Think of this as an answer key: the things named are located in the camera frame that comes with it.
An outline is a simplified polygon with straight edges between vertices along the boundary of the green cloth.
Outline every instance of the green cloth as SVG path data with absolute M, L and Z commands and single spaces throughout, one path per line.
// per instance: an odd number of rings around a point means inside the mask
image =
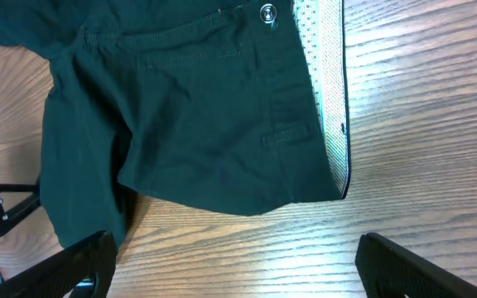
M 126 238 L 123 188 L 228 214 L 341 199 L 287 0 L 0 0 L 48 59 L 41 203 L 62 246 Z

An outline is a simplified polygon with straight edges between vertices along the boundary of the pocket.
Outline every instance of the pocket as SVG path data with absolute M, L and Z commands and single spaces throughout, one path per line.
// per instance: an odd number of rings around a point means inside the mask
M 198 65 L 250 50 L 245 4 L 162 31 L 145 33 L 85 30 L 84 45 L 138 69 Z

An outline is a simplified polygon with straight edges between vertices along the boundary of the button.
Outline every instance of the button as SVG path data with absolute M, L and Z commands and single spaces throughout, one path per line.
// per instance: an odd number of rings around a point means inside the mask
M 261 7 L 261 20 L 267 24 L 275 22 L 277 17 L 277 9 L 270 3 Z

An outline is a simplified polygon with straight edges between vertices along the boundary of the wooden table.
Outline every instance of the wooden table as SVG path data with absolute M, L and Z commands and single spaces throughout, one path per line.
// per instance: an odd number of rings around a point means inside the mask
M 370 231 L 477 285 L 477 1 L 348 0 L 345 25 L 347 199 L 245 218 L 141 198 L 111 297 L 362 297 Z M 0 47 L 0 183 L 35 181 L 51 84 Z M 40 209 L 0 239 L 2 274 L 59 250 Z

